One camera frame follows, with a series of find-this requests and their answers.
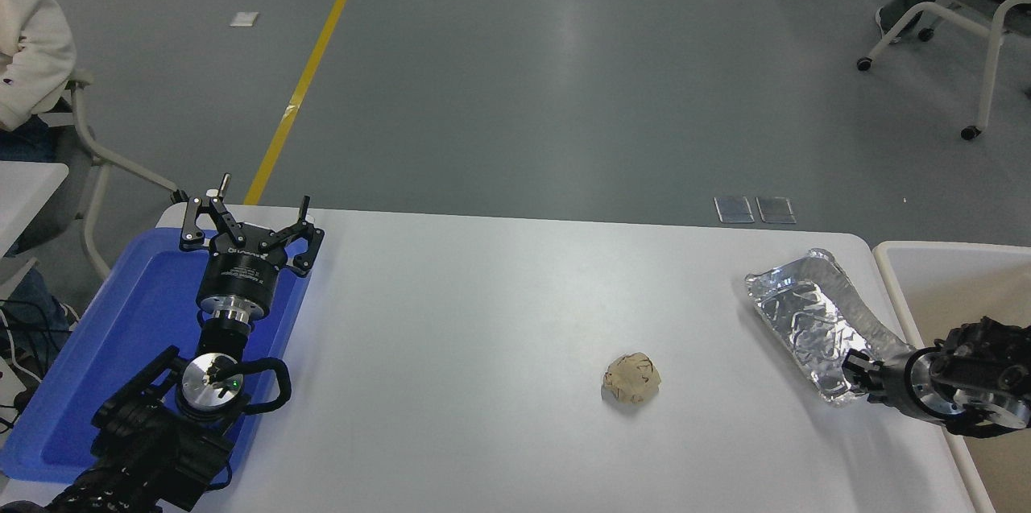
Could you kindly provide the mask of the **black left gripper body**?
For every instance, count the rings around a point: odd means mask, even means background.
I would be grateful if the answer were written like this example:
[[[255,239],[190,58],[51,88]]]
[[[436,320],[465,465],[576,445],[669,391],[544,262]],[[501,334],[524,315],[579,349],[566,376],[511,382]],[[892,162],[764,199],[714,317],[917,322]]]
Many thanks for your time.
[[[279,273],[286,267],[286,248],[279,245],[262,252],[262,244],[272,244],[274,231],[257,225],[244,225],[243,246],[236,246],[232,234],[217,233],[209,243],[209,263],[197,293],[197,304],[204,312],[217,310],[228,299],[244,300],[248,312],[269,312]]]

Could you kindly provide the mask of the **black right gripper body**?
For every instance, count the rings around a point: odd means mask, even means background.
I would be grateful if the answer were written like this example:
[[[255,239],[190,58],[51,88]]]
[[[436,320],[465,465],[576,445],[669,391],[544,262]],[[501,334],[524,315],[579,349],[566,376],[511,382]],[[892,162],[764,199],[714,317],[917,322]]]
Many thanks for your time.
[[[872,365],[872,403],[913,411],[911,358],[876,360]]]

